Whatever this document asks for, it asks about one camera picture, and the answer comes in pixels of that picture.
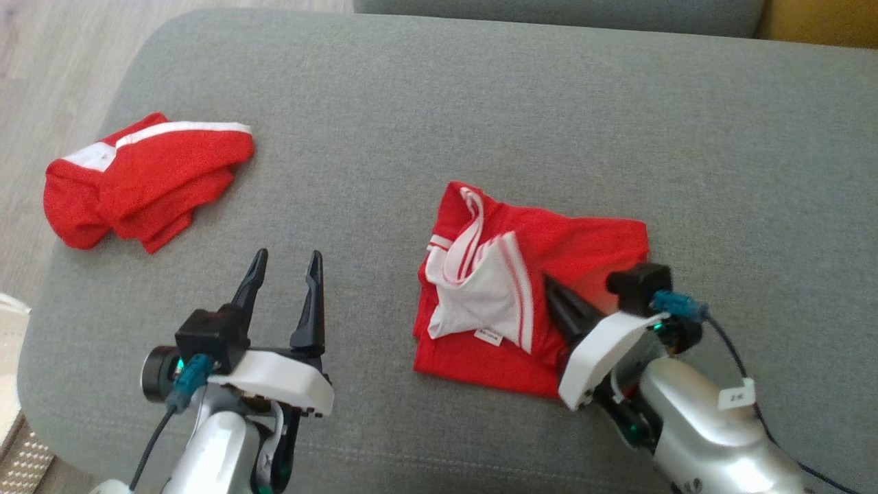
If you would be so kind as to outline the grey sofa seat cushion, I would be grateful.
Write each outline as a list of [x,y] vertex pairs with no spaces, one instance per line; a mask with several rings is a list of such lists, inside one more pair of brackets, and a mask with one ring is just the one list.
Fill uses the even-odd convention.
[[417,269],[452,180],[647,224],[755,376],[791,456],[878,494],[878,51],[751,38],[282,10],[171,20],[103,125],[251,125],[255,157],[156,255],[56,245],[19,396],[50,450],[129,478],[163,409],[145,356],[268,273],[256,345],[289,340],[325,260],[336,402],[289,494],[668,494],[602,410],[413,371]]

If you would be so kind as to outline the white perforated laundry basket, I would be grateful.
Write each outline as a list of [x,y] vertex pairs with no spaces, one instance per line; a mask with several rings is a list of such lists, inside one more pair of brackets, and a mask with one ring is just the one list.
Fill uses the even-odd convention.
[[31,311],[0,293],[0,494],[34,494],[54,460],[26,421],[18,394],[19,357]]

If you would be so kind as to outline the yellow pillow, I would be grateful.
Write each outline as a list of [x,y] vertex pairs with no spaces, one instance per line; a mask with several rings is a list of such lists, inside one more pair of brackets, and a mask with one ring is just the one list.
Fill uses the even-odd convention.
[[878,49],[878,0],[766,0],[755,37]]

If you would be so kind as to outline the grey sofa back cushion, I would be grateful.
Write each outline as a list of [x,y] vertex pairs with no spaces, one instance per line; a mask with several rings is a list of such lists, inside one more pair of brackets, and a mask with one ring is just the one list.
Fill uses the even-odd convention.
[[750,38],[766,0],[351,0],[360,14]]

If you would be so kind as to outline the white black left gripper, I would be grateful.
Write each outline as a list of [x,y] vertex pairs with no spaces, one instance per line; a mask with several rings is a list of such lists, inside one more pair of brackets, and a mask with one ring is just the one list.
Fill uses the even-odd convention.
[[[242,325],[250,325],[268,257],[267,249],[255,253],[231,301]],[[325,353],[325,291],[319,250],[311,254],[305,284],[302,314],[289,347],[302,357],[321,357]],[[173,346],[151,350],[141,371],[144,396],[166,407],[165,400],[184,365]],[[206,385],[191,398],[185,412],[197,412],[195,425],[164,487],[285,490],[292,476],[300,419],[329,415],[333,398],[333,387],[319,369],[276,351],[246,351],[232,373],[211,372]]]

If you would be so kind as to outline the red shorts white trim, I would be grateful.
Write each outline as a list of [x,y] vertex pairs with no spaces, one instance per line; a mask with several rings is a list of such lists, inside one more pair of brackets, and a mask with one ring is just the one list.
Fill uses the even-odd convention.
[[198,207],[222,197],[254,151],[244,123],[151,113],[50,162],[44,212],[72,249],[91,249],[113,233],[153,254],[191,225]]

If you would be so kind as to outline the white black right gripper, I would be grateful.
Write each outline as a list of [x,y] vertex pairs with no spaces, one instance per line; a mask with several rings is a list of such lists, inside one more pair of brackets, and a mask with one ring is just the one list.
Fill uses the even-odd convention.
[[661,419],[640,397],[646,366],[676,357],[702,340],[700,323],[661,313],[605,315],[573,288],[545,274],[549,316],[570,350],[560,374],[558,396],[577,412],[598,405],[632,449],[655,450]]

